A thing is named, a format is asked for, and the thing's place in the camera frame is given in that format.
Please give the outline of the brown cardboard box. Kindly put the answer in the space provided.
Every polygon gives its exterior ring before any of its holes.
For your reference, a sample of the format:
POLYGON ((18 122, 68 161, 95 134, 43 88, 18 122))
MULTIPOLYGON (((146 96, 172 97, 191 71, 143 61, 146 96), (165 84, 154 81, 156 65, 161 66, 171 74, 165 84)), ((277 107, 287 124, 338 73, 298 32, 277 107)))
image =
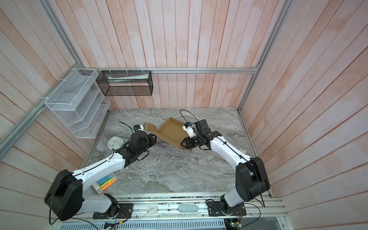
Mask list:
POLYGON ((181 145, 185 138, 192 138, 196 136, 196 132, 192 128, 192 131, 187 132, 187 128, 183 122, 180 122, 174 118, 166 120, 160 128, 157 128, 154 124, 144 123, 143 128, 165 142, 184 150, 185 147, 181 145))

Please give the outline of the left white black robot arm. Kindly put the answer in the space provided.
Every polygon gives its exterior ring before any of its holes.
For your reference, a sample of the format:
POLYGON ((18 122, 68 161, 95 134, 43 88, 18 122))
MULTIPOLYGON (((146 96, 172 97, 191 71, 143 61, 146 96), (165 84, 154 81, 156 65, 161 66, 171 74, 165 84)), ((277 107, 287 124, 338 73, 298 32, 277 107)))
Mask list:
POLYGON ((132 132, 128 141, 112 137, 107 143, 113 152, 110 156, 73 172, 59 172, 44 199, 49 214, 55 214, 61 221, 80 213, 101 213, 109 219, 116 218, 120 207, 112 195, 86 195, 84 191, 111 173, 140 161, 140 155, 156 142, 155 135, 139 129, 132 132))

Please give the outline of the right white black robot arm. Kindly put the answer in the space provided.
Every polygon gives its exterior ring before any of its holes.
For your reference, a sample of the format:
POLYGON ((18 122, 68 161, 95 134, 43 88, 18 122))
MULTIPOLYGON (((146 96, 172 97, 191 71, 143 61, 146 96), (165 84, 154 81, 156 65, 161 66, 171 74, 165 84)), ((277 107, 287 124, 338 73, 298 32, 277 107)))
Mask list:
POLYGON ((219 205, 223 211, 255 199, 270 189, 263 161, 259 157, 246 155, 230 144, 222 134, 211 131, 206 120, 186 122, 183 130, 188 137, 181 142, 182 147, 193 149, 207 146, 235 170, 235 188, 220 198, 219 205))

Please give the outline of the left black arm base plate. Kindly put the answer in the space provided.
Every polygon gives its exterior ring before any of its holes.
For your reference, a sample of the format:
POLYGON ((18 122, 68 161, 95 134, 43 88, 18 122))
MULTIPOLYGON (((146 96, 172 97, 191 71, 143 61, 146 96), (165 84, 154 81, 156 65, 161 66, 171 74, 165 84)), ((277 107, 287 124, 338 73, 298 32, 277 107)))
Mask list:
POLYGON ((113 204, 105 213, 95 212, 93 219, 130 219, 133 211, 133 203, 113 204))

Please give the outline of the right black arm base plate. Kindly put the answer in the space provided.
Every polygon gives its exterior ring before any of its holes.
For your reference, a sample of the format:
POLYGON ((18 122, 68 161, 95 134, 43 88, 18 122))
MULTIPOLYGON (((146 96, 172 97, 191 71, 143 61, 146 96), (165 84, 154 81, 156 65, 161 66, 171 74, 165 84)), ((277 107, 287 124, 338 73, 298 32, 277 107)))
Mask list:
POLYGON ((225 201, 214 201, 208 199, 205 201, 208 206, 208 213, 210 217, 220 216, 246 216, 246 210, 243 203, 240 203, 234 207, 230 207, 225 201))

